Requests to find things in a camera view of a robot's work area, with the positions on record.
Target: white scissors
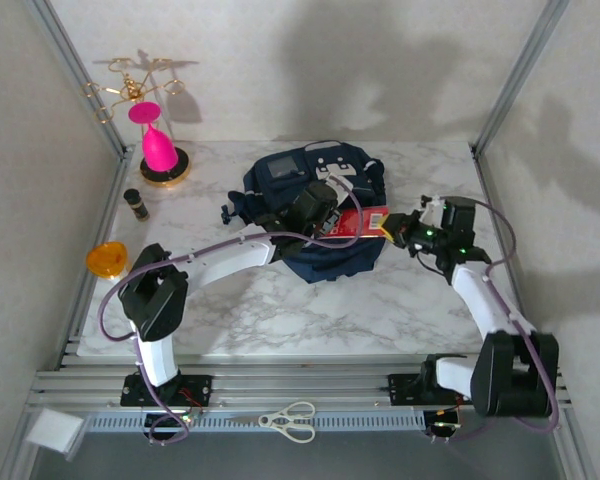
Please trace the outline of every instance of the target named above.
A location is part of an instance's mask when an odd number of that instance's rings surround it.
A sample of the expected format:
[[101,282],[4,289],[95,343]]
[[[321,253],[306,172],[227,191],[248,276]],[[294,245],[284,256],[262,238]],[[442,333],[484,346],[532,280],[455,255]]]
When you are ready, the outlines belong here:
[[[308,413],[291,413],[290,410],[297,407],[309,407],[311,410]],[[269,415],[261,415],[259,417],[233,417],[228,420],[235,423],[250,424],[255,423],[263,428],[271,428],[277,430],[289,440],[296,443],[309,443],[316,436],[316,430],[309,423],[299,423],[298,420],[308,420],[313,418],[316,414],[316,407],[313,403],[309,402],[296,402],[292,403],[286,408],[283,408],[279,412],[271,413]],[[289,430],[306,430],[311,432],[309,438],[298,438],[291,435]]]

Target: navy blue bag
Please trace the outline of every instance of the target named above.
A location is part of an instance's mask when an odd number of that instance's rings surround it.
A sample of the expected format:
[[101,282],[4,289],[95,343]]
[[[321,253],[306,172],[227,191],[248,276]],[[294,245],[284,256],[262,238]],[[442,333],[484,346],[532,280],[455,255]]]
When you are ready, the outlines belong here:
[[[229,192],[234,212],[229,214],[227,206],[223,206],[222,220],[226,225],[231,217],[239,215],[249,224],[264,214],[280,214],[309,183],[329,173],[345,176],[353,184],[353,193],[363,207],[386,204],[384,165],[380,160],[347,143],[318,142],[255,162],[243,178],[244,193]],[[340,206],[341,210],[347,208],[355,208],[351,199]],[[344,243],[347,240],[329,241]],[[383,238],[359,240],[343,250],[310,245],[283,261],[308,283],[332,281],[341,275],[350,277],[373,270],[383,246]]]

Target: white marble board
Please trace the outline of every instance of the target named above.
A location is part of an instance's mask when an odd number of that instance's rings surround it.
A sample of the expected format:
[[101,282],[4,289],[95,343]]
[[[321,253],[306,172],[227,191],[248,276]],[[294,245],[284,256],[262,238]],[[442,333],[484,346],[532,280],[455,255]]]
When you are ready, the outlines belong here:
[[[120,197],[109,238],[123,242],[131,259],[154,242],[177,251],[225,240],[244,226],[239,219],[229,226],[220,220],[227,191],[242,190],[242,176],[258,158],[301,145],[180,144],[189,153],[193,168],[186,180],[170,190],[143,181],[138,147],[123,191],[131,187],[140,190],[151,218],[144,223],[135,220]],[[356,145],[385,163],[388,203],[393,211],[411,212],[421,194],[484,198],[465,143]],[[475,229],[476,244],[493,259],[501,258],[490,217],[481,209]],[[504,271],[497,279],[510,292]],[[133,355],[129,342],[107,341],[96,324],[97,307],[111,286],[110,281],[97,281],[77,352],[80,356]],[[115,335],[129,331],[117,298],[107,308],[106,325]],[[389,243],[373,272],[336,282],[308,285],[282,262],[222,279],[189,295],[182,325],[175,334],[178,354],[447,353],[477,352],[480,344],[467,308],[445,280]]]

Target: gold wire decoration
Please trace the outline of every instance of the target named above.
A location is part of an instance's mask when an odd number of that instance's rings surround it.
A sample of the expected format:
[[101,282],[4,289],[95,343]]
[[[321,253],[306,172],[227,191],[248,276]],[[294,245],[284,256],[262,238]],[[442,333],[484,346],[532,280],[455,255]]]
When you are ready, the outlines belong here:
[[153,88],[147,89],[146,83],[153,72],[162,72],[171,65],[170,58],[154,58],[149,64],[147,74],[142,79],[141,83],[136,82],[127,69],[134,65],[130,58],[114,58],[109,63],[109,71],[120,73],[122,75],[123,86],[120,90],[109,87],[101,87],[95,82],[88,82],[82,86],[82,94],[89,98],[96,95],[98,92],[109,92],[120,95],[122,100],[118,100],[110,108],[101,107],[95,111],[93,116],[100,123],[109,123],[115,115],[115,107],[125,102],[140,103],[144,101],[145,95],[155,90],[163,89],[169,95],[178,95],[185,89],[185,84],[178,79],[173,79],[162,85],[156,85]]

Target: red package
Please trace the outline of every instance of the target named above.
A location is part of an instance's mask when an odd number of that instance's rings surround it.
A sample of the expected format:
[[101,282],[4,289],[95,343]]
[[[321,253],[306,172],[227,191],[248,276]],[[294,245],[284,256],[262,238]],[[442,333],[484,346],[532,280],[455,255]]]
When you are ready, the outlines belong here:
[[[384,237],[380,229],[380,220],[389,215],[389,207],[367,207],[362,209],[361,237]],[[353,208],[344,210],[331,231],[324,235],[327,238],[353,238],[358,228],[358,211]]]

